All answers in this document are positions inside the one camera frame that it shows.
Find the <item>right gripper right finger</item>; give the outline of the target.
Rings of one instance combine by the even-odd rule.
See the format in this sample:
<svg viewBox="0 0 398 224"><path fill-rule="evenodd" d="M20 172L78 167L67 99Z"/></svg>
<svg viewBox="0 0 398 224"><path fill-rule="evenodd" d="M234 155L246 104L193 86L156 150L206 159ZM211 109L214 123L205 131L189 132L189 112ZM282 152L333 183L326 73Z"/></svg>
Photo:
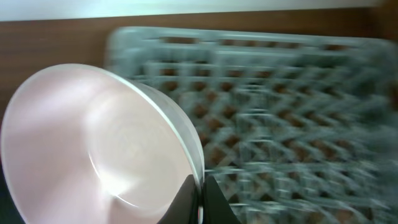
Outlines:
<svg viewBox="0 0 398 224"><path fill-rule="evenodd" d="M203 224L241 224L213 176L203 183L202 204Z"/></svg>

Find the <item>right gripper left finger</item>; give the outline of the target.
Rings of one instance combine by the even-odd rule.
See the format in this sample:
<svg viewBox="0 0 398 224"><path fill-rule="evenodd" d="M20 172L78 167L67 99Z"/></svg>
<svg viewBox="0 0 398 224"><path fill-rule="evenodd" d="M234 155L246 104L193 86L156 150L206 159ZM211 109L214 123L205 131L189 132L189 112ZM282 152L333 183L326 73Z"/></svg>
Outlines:
<svg viewBox="0 0 398 224"><path fill-rule="evenodd" d="M158 224L198 224L199 193L192 175L188 175L170 207Z"/></svg>

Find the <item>pink bowl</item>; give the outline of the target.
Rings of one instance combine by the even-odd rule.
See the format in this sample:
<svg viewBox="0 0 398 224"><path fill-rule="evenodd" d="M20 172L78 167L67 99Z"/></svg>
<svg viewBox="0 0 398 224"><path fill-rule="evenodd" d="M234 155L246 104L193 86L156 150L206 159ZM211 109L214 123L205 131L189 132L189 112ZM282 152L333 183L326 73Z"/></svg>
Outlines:
<svg viewBox="0 0 398 224"><path fill-rule="evenodd" d="M155 88L82 64L45 68L11 97L1 162L26 223L156 223L204 178L190 118Z"/></svg>

